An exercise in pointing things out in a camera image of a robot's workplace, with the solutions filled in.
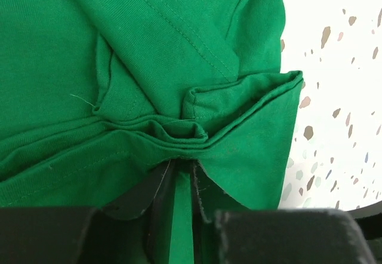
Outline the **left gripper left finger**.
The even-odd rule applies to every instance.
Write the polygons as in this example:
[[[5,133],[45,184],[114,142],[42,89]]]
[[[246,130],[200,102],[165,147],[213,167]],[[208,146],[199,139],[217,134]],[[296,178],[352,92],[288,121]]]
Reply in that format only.
[[[168,263],[175,161],[102,208],[1,209],[2,263]]]

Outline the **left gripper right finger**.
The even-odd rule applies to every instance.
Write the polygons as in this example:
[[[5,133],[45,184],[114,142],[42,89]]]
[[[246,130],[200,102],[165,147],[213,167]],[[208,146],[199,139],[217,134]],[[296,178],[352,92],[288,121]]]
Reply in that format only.
[[[195,263],[375,263],[349,211],[250,210],[219,188],[199,162],[190,171]]]

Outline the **green t shirt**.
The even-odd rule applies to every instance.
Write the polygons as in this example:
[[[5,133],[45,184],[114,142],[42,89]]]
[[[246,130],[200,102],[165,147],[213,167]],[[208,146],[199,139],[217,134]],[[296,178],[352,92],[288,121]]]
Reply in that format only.
[[[171,263],[193,263],[190,171],[214,209],[276,209],[303,75],[283,0],[1,0],[1,206],[101,207],[164,161]]]

